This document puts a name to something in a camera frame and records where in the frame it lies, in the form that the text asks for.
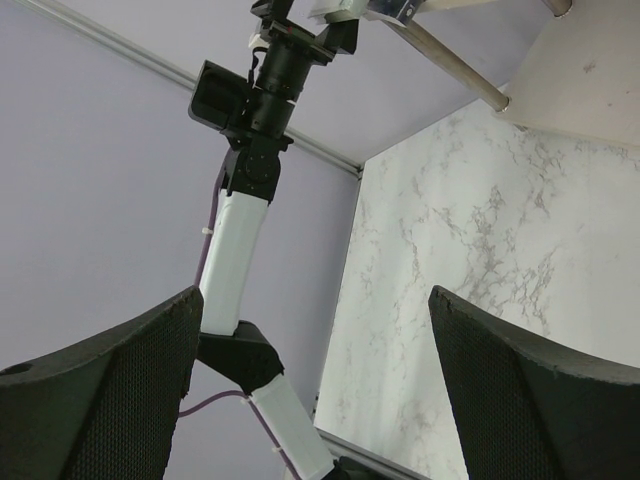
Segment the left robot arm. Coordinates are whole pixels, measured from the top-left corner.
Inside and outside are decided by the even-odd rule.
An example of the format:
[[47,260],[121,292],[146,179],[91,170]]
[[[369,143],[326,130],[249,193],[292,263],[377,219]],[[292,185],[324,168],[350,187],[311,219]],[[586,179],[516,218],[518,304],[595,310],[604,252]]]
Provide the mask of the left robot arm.
[[313,66],[357,46],[361,9],[325,14],[312,33],[289,19],[288,1],[258,1],[252,64],[240,76],[213,62],[200,71],[190,117],[221,133],[229,148],[212,200],[196,282],[204,300],[197,357],[235,383],[297,479],[345,479],[285,375],[275,348],[240,317],[249,267],[278,185],[279,156]]

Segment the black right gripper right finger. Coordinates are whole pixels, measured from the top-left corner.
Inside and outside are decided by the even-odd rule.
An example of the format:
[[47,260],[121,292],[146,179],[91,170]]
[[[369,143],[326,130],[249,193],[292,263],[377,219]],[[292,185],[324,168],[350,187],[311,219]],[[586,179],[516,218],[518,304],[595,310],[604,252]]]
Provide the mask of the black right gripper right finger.
[[534,334],[441,286],[428,305],[470,478],[638,478],[638,368]]

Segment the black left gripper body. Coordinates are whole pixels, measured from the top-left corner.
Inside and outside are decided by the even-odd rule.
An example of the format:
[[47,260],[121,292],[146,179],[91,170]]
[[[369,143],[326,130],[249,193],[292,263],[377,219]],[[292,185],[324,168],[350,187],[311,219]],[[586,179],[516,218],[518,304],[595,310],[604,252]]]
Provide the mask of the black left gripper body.
[[353,55],[357,48],[357,19],[328,24],[313,34],[288,19],[293,1],[255,1],[250,12],[260,19],[258,35],[267,47],[253,47],[254,52],[286,56],[290,51],[314,65],[327,65],[336,55]]

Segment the clear plastic file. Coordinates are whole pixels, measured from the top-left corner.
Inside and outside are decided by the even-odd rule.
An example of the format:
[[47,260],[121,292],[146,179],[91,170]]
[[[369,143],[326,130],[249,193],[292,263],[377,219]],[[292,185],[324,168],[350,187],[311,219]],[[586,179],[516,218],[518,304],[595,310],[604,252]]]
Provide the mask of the clear plastic file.
[[322,0],[313,3],[308,18],[318,24],[364,18],[406,26],[424,3],[424,0]]

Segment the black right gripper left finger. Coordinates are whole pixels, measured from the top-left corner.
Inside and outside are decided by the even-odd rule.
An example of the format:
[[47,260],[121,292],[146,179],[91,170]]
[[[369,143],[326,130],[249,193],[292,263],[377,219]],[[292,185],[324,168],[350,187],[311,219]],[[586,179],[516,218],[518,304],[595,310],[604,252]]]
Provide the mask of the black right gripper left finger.
[[130,321],[2,370],[2,478],[162,478],[202,308],[189,287]]

